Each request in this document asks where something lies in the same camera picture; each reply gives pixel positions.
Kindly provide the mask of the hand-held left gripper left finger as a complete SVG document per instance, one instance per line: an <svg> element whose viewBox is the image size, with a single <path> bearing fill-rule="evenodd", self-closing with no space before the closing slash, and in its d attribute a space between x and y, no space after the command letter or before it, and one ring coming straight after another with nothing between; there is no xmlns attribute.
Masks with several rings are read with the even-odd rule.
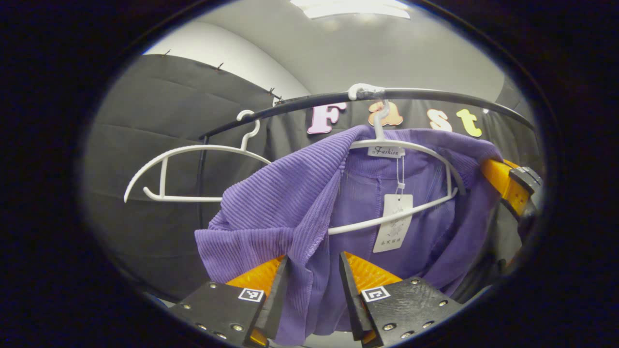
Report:
<svg viewBox="0 0 619 348"><path fill-rule="evenodd" d="M280 256L226 283L210 280L169 310L216 342L267 348L280 326L290 273L288 256Z"/></svg>

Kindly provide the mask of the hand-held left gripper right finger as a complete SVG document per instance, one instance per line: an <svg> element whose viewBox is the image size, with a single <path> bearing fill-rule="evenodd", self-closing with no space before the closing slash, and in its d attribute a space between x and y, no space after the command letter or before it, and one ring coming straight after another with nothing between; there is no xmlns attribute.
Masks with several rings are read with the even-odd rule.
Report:
<svg viewBox="0 0 619 348"><path fill-rule="evenodd" d="M420 277L402 279L349 252L339 273L354 341L395 348L450 320L464 307Z"/></svg>

